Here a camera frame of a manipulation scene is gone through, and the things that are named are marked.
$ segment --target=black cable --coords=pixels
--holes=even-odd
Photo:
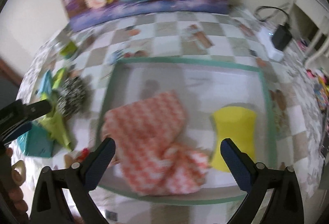
[[[262,10],[264,10],[264,9],[269,9],[269,8],[282,11],[286,15],[286,17],[287,17],[287,21],[286,21],[285,25],[286,24],[290,25],[290,16],[289,16],[289,14],[286,11],[284,11],[282,8],[275,7],[275,6],[259,6],[259,7],[257,7],[256,10],[255,10],[255,12],[254,12],[255,18],[257,20],[261,21],[261,22],[266,22],[268,19],[274,17],[276,15],[275,12],[272,13],[271,15],[265,17],[265,18],[260,17],[259,12],[262,11]]]

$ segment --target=red object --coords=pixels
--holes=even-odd
[[[123,55],[123,57],[131,57],[131,53],[127,52]]]
[[[302,41],[297,41],[297,45],[301,51],[305,52],[307,50],[307,46],[305,46]]]
[[[81,154],[77,157],[77,161],[78,162],[82,162],[84,159],[86,159],[86,157],[90,154],[90,150],[87,148],[84,148],[81,151]]]
[[[315,77],[315,75],[312,73],[311,70],[306,70],[306,73],[307,73],[307,76],[308,76],[309,78],[314,78],[314,77]]]

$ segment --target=screw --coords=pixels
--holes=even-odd
[[[256,167],[257,167],[258,169],[264,169],[264,168],[265,168],[265,165],[264,165],[263,163],[257,163],[257,164],[256,164]]]
[[[293,173],[295,171],[295,169],[292,166],[288,166],[287,170],[291,173]]]
[[[49,171],[49,169],[50,169],[50,167],[49,166],[45,166],[44,168],[42,168],[42,173],[46,173],[46,172],[48,172]]]
[[[80,163],[79,163],[79,162],[75,162],[75,163],[73,163],[73,164],[71,165],[71,167],[72,167],[73,169],[77,169],[77,168],[80,167]]]

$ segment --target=teal bag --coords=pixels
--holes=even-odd
[[[26,156],[51,158],[54,141],[48,131],[35,122],[32,129],[17,138],[18,145]]]

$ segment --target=checkered tablecloth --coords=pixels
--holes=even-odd
[[[287,101],[287,128],[277,137],[278,167],[283,163],[285,166],[293,165],[303,199],[307,200],[312,196],[319,185],[323,165],[323,158],[318,153],[321,140],[320,111],[313,95],[312,82],[298,60],[294,42],[286,50],[282,63],[270,61],[264,46],[256,37],[246,37],[236,26],[234,19],[257,31],[257,23],[253,17],[241,9],[232,10],[230,15],[201,12],[154,13],[122,18],[93,27],[95,42],[69,64],[80,71],[89,87],[85,110],[68,121],[76,144],[75,150],[93,147],[95,144],[99,113],[113,69],[109,60],[115,51],[135,49],[147,52],[150,57],[182,56],[257,67],[256,58],[250,53],[253,50],[264,61],[262,70],[269,89],[281,90]],[[184,30],[192,24],[204,31],[214,44],[212,47],[201,49],[194,41],[186,39]],[[129,31],[134,29],[138,34],[130,36]],[[57,71],[68,65],[64,60],[51,62],[49,44],[48,47],[45,45],[41,48],[34,66],[24,77],[18,98],[25,102],[33,100],[36,82],[45,67],[52,66],[53,71]],[[14,152],[13,161],[23,158],[17,147]],[[29,161],[36,162],[38,169],[42,164],[62,168],[63,155],[66,153],[66,150],[59,149],[54,158],[48,161],[51,164],[43,163],[39,158],[30,158]],[[37,177],[31,176],[31,180],[36,183]],[[117,212],[119,222],[123,223],[226,223],[240,204],[237,201],[188,207],[155,205],[98,188],[93,192],[92,197],[96,199],[96,203]]]

